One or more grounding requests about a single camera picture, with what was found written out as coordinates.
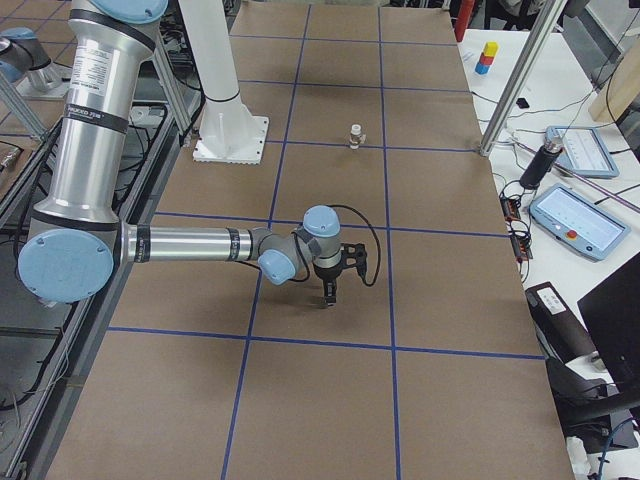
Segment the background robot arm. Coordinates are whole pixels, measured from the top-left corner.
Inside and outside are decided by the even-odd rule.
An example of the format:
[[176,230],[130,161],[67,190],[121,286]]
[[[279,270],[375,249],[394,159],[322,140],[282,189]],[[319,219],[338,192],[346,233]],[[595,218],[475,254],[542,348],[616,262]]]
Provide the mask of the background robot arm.
[[71,68],[56,64],[26,27],[1,32],[1,73],[22,97],[31,100],[63,99],[71,79]]

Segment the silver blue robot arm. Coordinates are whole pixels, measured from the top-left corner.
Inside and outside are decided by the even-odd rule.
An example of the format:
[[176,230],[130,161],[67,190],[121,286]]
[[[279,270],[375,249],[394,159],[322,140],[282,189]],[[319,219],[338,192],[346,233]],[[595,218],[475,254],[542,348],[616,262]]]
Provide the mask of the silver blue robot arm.
[[160,43],[163,1],[76,1],[77,48],[47,197],[34,207],[18,272],[32,294],[73,303],[98,293],[115,268],[149,261],[255,261],[273,284],[313,269],[334,304],[346,256],[334,209],[306,211],[280,236],[267,228],[132,225],[112,198],[141,64]]

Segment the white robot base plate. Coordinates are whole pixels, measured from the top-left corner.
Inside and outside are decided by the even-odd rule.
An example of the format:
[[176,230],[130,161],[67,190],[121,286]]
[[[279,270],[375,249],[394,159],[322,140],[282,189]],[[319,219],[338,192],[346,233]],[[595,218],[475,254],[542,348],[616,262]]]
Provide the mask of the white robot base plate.
[[259,164],[268,129],[268,117],[249,114],[236,119],[223,113],[205,113],[193,159],[196,162]]

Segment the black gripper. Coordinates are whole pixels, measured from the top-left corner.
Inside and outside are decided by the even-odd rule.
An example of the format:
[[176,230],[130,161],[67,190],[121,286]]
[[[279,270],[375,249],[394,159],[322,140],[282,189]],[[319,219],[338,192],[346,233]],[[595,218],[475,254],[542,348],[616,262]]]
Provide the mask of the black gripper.
[[323,282],[323,299],[329,301],[329,305],[335,305],[337,301],[337,279],[342,273],[340,266],[323,268],[314,267],[316,276]]

